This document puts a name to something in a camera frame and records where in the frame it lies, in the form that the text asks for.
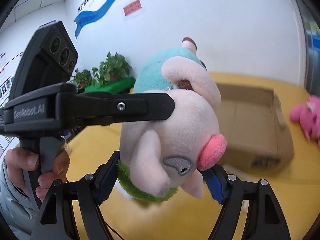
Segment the cable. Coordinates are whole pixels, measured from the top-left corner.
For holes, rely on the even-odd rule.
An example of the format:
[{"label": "cable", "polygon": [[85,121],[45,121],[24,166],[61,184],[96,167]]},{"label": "cable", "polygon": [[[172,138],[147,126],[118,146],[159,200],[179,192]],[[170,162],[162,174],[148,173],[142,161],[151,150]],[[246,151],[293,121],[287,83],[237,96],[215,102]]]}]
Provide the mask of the cable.
[{"label": "cable", "polygon": [[123,237],[117,233],[117,231],[115,231],[115,230],[114,230],[111,226],[109,226],[107,223],[106,223],[106,225],[107,225],[107,227],[110,228],[117,236],[119,236],[119,238],[120,238],[121,240],[124,240]]}]

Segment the screw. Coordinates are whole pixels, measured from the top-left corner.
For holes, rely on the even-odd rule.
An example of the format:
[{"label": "screw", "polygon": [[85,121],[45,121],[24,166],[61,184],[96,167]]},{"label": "screw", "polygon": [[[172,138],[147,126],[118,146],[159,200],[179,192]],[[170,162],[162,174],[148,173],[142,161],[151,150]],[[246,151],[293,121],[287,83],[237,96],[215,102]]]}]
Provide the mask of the screw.
[{"label": "screw", "polygon": [[228,175],[228,179],[231,180],[231,181],[235,181],[237,179],[237,177],[233,174],[229,174]]},{"label": "screw", "polygon": [[84,178],[85,178],[85,180],[92,180],[93,174],[87,174]]},{"label": "screw", "polygon": [[61,184],[61,180],[57,179],[54,181],[53,185],[54,186],[59,186]]},{"label": "screw", "polygon": [[123,102],[120,102],[118,105],[117,105],[117,109],[118,111],[122,112],[125,110],[125,104]]},{"label": "screw", "polygon": [[260,180],[260,183],[261,183],[263,186],[268,185],[268,182],[267,182],[265,179]]}]

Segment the potted plant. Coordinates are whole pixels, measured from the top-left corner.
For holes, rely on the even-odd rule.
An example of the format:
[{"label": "potted plant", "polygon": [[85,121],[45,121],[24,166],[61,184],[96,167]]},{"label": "potted plant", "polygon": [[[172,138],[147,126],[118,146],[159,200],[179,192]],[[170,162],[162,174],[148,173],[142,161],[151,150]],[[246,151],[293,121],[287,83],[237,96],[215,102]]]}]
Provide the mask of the potted plant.
[{"label": "potted plant", "polygon": [[79,71],[76,69],[76,75],[72,76],[73,82],[77,83],[81,88],[85,88],[86,86],[90,86],[91,84],[95,84],[95,79],[92,78],[91,72],[87,69],[84,69],[83,71]]},{"label": "potted plant", "polygon": [[109,51],[106,61],[100,62],[99,69],[92,68],[92,73],[97,78],[100,86],[103,87],[108,82],[118,81],[124,76],[129,76],[131,69],[124,56],[118,53],[112,56]]}]

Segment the green shelf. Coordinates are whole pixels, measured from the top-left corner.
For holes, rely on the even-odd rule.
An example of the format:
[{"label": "green shelf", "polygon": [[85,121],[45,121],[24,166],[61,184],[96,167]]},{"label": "green shelf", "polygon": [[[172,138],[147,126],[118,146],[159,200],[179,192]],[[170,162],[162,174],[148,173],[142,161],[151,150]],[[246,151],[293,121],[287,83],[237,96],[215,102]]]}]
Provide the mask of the green shelf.
[{"label": "green shelf", "polygon": [[95,85],[90,85],[85,88],[86,92],[94,92],[94,91],[101,91],[101,92],[110,92],[112,94],[120,94],[128,89],[133,88],[136,79],[134,77],[126,77],[119,81],[110,82],[109,84],[101,87],[99,83]]}]

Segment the camera lens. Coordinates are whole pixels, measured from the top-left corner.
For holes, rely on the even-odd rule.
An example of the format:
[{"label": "camera lens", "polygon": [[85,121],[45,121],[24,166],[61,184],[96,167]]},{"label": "camera lens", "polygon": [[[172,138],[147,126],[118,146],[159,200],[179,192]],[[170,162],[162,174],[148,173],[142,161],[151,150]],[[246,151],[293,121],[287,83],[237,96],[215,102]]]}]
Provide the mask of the camera lens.
[{"label": "camera lens", "polygon": [[69,65],[68,65],[68,71],[72,72],[73,71],[73,67],[75,66],[75,61],[71,60]]},{"label": "camera lens", "polygon": [[56,53],[59,48],[60,48],[60,38],[59,37],[55,37],[54,40],[51,42],[51,45],[50,45],[50,51],[52,53]]},{"label": "camera lens", "polygon": [[65,65],[69,58],[69,50],[64,48],[60,54],[60,64]]}]

